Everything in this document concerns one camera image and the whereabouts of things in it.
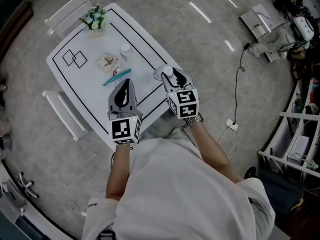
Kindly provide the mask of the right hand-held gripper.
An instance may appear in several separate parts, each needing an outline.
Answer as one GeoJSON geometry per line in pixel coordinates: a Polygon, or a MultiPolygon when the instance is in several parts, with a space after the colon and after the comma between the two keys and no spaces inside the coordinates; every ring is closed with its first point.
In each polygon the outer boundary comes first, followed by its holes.
{"type": "Polygon", "coordinates": [[[161,73],[169,108],[178,119],[193,118],[199,113],[199,95],[192,78],[183,70],[173,67],[173,73],[161,73]],[[176,77],[174,87],[171,78],[176,77]]]}

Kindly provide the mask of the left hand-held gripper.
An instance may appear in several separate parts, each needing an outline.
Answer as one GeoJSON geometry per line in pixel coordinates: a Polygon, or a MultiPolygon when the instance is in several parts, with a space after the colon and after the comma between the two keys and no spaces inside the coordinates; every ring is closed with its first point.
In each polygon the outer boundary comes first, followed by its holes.
{"type": "Polygon", "coordinates": [[[108,98],[108,107],[111,140],[118,146],[138,143],[143,114],[135,110],[137,99],[131,79],[123,80],[114,88],[108,98]],[[122,108],[131,112],[115,110],[122,108]]]}

